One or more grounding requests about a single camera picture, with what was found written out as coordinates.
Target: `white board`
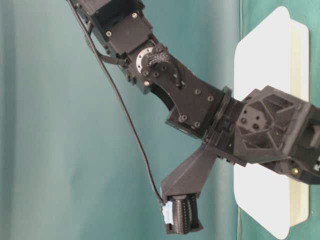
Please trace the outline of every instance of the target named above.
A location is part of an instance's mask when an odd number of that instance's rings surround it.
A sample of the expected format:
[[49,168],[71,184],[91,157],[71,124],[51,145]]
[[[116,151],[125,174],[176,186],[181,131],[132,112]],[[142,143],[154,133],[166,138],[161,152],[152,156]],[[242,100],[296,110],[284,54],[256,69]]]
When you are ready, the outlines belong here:
[[[234,97],[272,86],[309,100],[309,31],[278,7],[237,46]],[[238,206],[278,239],[309,216],[309,186],[259,164],[234,166]]]

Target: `black cable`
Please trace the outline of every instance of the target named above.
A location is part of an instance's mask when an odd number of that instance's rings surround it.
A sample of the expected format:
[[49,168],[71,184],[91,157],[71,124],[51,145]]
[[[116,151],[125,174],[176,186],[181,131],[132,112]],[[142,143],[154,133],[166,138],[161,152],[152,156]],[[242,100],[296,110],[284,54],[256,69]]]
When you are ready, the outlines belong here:
[[80,25],[80,27],[81,27],[81,29],[83,30],[83,32],[84,32],[84,34],[85,34],[85,37],[86,37],[86,39],[87,39],[87,42],[89,43],[90,49],[93,51],[93,53],[94,53],[94,55],[95,55],[95,57],[96,57],[99,65],[100,65],[100,67],[102,68],[102,70],[103,70],[106,78],[109,80],[109,82],[110,82],[110,84],[111,84],[111,86],[112,86],[112,89],[113,89],[113,91],[114,91],[114,93],[115,93],[115,95],[116,95],[116,97],[117,97],[117,99],[118,99],[118,101],[119,101],[119,103],[120,103],[120,105],[121,105],[121,108],[122,108],[122,110],[123,110],[123,112],[124,112],[124,115],[125,115],[128,123],[129,123],[130,129],[131,129],[131,131],[132,131],[132,133],[133,133],[133,136],[134,136],[134,138],[135,138],[135,141],[136,141],[136,143],[137,143],[137,145],[138,145],[138,147],[139,147],[139,149],[140,149],[140,152],[141,152],[141,155],[142,155],[142,157],[143,157],[144,164],[145,164],[145,167],[146,167],[146,171],[147,171],[147,173],[148,173],[148,177],[149,177],[149,181],[150,181],[152,190],[153,190],[153,192],[155,193],[155,195],[156,195],[159,203],[160,203],[160,204],[163,204],[164,201],[163,201],[163,199],[161,198],[161,196],[160,196],[160,194],[159,194],[159,192],[158,192],[158,190],[157,190],[157,187],[156,187],[154,178],[153,178],[152,173],[151,173],[150,164],[149,164],[149,161],[148,161],[146,152],[145,152],[145,150],[144,150],[144,147],[142,146],[142,143],[141,143],[141,141],[140,141],[140,139],[139,139],[139,136],[138,136],[137,131],[136,131],[136,129],[135,129],[135,126],[134,126],[134,124],[133,124],[133,122],[132,122],[132,120],[131,120],[131,117],[130,117],[130,115],[129,115],[129,112],[128,112],[128,110],[127,110],[127,107],[126,107],[126,105],[125,105],[125,103],[124,103],[124,101],[123,101],[123,99],[122,99],[122,97],[121,97],[121,94],[119,93],[119,90],[118,90],[115,82],[113,81],[110,73],[108,72],[106,66],[105,66],[104,63],[102,62],[101,56],[100,56],[98,50],[96,49],[95,44],[94,44],[91,36],[89,35],[88,31],[87,31],[87,28],[85,27],[85,25],[84,25],[84,23],[82,22],[79,14],[78,14],[78,12],[77,12],[77,10],[75,9],[74,4],[72,3],[71,0],[66,0],[66,1],[68,2],[68,4],[69,4],[69,6],[70,6],[70,8],[71,8],[71,10],[72,10],[72,12],[73,12],[76,20],[77,20],[77,22],[79,23],[79,25]]

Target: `black robotic arm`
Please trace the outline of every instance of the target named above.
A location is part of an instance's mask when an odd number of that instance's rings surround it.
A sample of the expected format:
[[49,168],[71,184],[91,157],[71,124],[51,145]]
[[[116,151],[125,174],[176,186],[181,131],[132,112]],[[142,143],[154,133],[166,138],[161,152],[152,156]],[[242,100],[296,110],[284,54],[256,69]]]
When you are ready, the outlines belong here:
[[[229,88],[219,90],[200,80],[154,36],[141,0],[67,1],[78,21],[81,16],[86,41],[98,60],[119,65],[143,94],[153,93],[163,101],[169,110],[167,124],[202,140],[161,182],[168,234],[202,229],[197,198],[217,157],[242,166],[261,164],[298,181],[320,184],[318,108],[270,86],[238,101]],[[97,52],[91,33],[107,55]]]

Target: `gold screw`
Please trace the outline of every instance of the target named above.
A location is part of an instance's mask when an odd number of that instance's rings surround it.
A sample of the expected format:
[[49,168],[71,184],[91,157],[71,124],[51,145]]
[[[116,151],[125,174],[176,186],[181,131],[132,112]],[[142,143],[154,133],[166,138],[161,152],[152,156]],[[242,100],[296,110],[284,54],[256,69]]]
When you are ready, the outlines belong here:
[[291,173],[292,173],[292,175],[297,175],[298,173],[299,173],[299,169],[298,168],[292,168],[291,169]]

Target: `green fabric backdrop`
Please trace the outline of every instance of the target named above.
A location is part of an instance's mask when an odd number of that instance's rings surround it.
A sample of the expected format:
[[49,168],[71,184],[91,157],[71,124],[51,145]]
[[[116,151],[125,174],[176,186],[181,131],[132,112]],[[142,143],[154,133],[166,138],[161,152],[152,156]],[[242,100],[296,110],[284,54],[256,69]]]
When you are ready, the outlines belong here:
[[[241,37],[246,36],[275,8],[285,6],[291,18],[305,24],[310,31],[310,94],[311,102],[320,107],[320,1],[319,0],[240,0]],[[318,240],[320,238],[320,186],[310,188],[310,217],[291,228],[288,240]],[[239,239],[276,239],[261,225],[241,212]]]
[[[233,86],[237,0],[144,0],[157,37],[201,79]],[[199,145],[109,67],[160,180]],[[65,0],[0,1],[0,239],[234,240],[232,166],[198,202],[204,230],[167,236],[114,93]]]

